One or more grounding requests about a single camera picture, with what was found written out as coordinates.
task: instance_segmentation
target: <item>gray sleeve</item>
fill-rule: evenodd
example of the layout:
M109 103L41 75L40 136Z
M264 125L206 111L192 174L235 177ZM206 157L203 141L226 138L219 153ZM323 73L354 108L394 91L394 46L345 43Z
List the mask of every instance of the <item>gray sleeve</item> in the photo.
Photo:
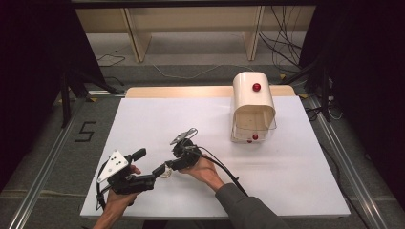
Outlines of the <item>gray sleeve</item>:
M215 197L228 213L236 229L289 228L259 199L245 196L233 183L221 187Z

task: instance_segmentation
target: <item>red knob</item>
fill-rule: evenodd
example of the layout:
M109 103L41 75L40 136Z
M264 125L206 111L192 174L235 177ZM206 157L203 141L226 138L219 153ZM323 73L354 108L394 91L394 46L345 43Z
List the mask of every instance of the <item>red knob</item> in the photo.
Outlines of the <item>red knob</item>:
M253 84L252 88L253 88L254 92L259 92L260 89L262 88L262 86L260 86L260 84L258 84L258 83L255 83L255 84Z

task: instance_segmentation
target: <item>gray floor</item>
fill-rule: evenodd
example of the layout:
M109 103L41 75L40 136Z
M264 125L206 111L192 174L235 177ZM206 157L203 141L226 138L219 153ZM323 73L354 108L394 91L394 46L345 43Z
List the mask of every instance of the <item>gray floor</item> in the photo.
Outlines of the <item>gray floor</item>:
M296 40L302 42L303 37L303 34L297 34ZM255 61L246 61L242 37L236 33L157 34L152 39L145 62L141 64L135 63L133 59L131 61L132 51L125 35L89 34L89 39L92 41L97 57L108 53L125 56L125 61L113 67L102 67L106 77L116 77L125 85L119 85L114 78L107 78L107 82L123 89L133 86L231 85L232 79L237 73L251 70L265 73L269 77L270 83L276 84L280 82L281 73L287 75L290 73L278 70L274 67L274 63L283 65L285 69L294 70L294 67L287 65L287 61L280 57L273 62L271 52L262 42L258 46ZM288 54L288 49L283 49L283 51ZM102 60L99 64L109 66L116 60L110 59L108 63L107 60ZM297 94L304 92L303 80L293 83ZM98 90L93 85L89 85L89 88ZM79 213L114 121L118 104L119 98L98 98L96 101L85 102L79 109L55 165L51 168L50 175L46 177L46 183L39 198L32 211L29 212L24 228L92 227L94 221L81 218ZM310 107L308 99L303 100L303 106ZM58 99L55 101L48 119L47 124L41 130L41 135L32 146L32 151L21 161L0 195L2 206L0 208L0 228L8 228L10 225L16 210L32 187L61 131L62 107ZM87 135L79 133L85 121L95 122L86 127L86 131L94 132L92 140L76 142L87 137ZM336 159L319 118L311 124L319 142ZM372 194L373 201L377 204L387 228L405 228L404 211L373 167L373 163L364 157L364 149L350 123L343 116L339 120L333 119L332 126L358 174ZM326 158L330 163L330 168L336 174L337 170L332 161L328 156ZM345 193L365 221L371 225L349 180L342 171L340 173ZM285 219L285 221L291 228L365 228L353 208L349 217L341 219L304 218ZM141 225L141 221L123 219L114 228L140 228Z

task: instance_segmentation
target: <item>black tape marking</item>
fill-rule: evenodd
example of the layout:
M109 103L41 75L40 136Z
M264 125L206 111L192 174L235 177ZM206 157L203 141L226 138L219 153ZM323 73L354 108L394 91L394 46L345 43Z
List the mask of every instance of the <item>black tape marking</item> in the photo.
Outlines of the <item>black tape marking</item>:
M87 124L96 124L96 122L95 122L95 121L85 121L85 122L83 122L83 125L81 126L81 129L80 129L79 134L88 134L89 137L88 137L87 139L77 139L77 140L75 140L75 142L90 142L90 141L92 140L92 136L93 136L93 134L94 134L95 132L93 132L93 131L90 131L90 132L88 132L88 131L83 131L84 127L85 127Z

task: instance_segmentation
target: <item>white tabletop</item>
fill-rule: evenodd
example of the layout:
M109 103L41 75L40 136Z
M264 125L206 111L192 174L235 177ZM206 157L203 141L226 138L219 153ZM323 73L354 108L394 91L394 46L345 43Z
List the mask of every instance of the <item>white tabletop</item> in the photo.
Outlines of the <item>white tabletop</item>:
M250 196L278 216L344 217L350 214L297 96L274 96L277 129L260 144L230 141L230 98L124 98L107 139L80 215L96 218L96 175L115 150L125 156L140 148L143 174L175 159L169 143L190 128L192 141L213 153ZM225 182L230 178L217 168ZM137 219L225 219L227 214L205 184L174 172L140 194L125 217Z

